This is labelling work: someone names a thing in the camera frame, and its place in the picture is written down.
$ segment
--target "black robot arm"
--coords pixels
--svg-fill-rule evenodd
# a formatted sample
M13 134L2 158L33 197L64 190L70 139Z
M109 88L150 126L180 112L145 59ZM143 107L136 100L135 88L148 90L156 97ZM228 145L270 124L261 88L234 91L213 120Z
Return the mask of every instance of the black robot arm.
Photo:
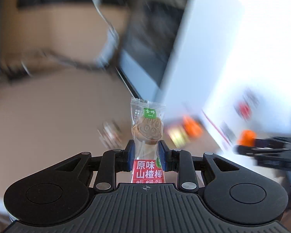
M192 157L158 144L162 169L178 183L119 183L131 171L134 142L100 157L77 154L12 184L4 204L16 219L6 233L284 232L287 206L276 182L216 154ZM202 172L199 188L196 170ZM98 171L89 187L93 171Z

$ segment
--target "red label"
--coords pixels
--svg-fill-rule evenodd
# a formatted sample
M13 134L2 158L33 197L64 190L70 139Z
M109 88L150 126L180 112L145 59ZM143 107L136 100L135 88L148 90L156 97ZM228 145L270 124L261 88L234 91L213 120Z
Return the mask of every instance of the red label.
M132 183L165 183L164 172L155 160L135 159Z

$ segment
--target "snack package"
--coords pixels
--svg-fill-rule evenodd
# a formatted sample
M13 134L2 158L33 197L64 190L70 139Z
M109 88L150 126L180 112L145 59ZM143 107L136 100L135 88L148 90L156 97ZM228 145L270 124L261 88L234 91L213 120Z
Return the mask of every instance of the snack package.
M158 155L158 141L163 137L165 105L136 98L131 100L132 134L135 160L132 183L164 183Z

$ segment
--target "white surface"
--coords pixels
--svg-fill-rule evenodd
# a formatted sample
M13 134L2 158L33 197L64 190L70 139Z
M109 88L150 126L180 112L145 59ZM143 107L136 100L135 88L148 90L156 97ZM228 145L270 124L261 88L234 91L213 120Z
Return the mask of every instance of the white surface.
M233 48L242 17L237 0L188 0L158 101L165 119L198 115Z
M218 128L226 122L237 137L245 128L291 134L291 0L240 1L245 13L235 48L203 110ZM254 120L247 124L234 111L246 87L260 97ZM207 126L224 147L218 131ZM229 157L253 167L250 159Z
M125 51L121 53L121 69L140 97L155 101L159 87L148 73Z

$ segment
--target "circular cap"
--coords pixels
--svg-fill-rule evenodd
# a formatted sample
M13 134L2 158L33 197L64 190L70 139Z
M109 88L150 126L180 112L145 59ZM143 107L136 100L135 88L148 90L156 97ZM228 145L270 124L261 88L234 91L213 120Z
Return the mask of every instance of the circular cap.
M108 190L111 187L111 185L107 182L100 182L96 185L96 188L99 190Z
M193 182L184 182L182 183L182 188L187 189L187 190L193 190L197 187L197 185Z
M245 204L258 203L266 197L266 192L258 185L241 183L230 189L230 195L238 202Z
M37 204L48 204L57 201L62 194L63 190L61 187L54 184L43 183L29 188L26 192L26 197L31 202Z

